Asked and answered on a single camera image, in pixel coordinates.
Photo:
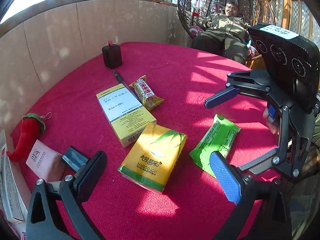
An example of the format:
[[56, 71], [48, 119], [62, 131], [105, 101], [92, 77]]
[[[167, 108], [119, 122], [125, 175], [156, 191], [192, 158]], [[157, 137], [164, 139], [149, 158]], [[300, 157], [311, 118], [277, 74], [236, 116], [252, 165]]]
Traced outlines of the person's right hand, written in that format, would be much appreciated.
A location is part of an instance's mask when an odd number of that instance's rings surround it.
[[265, 108], [265, 110], [264, 110], [264, 112], [263, 112], [263, 118], [264, 118], [264, 120], [265, 120], [265, 122], [266, 122], [266, 126], [269, 128], [269, 130], [270, 130], [270, 132], [271, 132], [272, 134], [279, 134], [279, 127], [276, 126], [275, 124], [271, 123], [271, 122], [269, 121], [269, 119], [268, 119], [269, 117], [270, 117], [270, 115], [269, 115], [269, 113], [268, 113], [268, 109]]

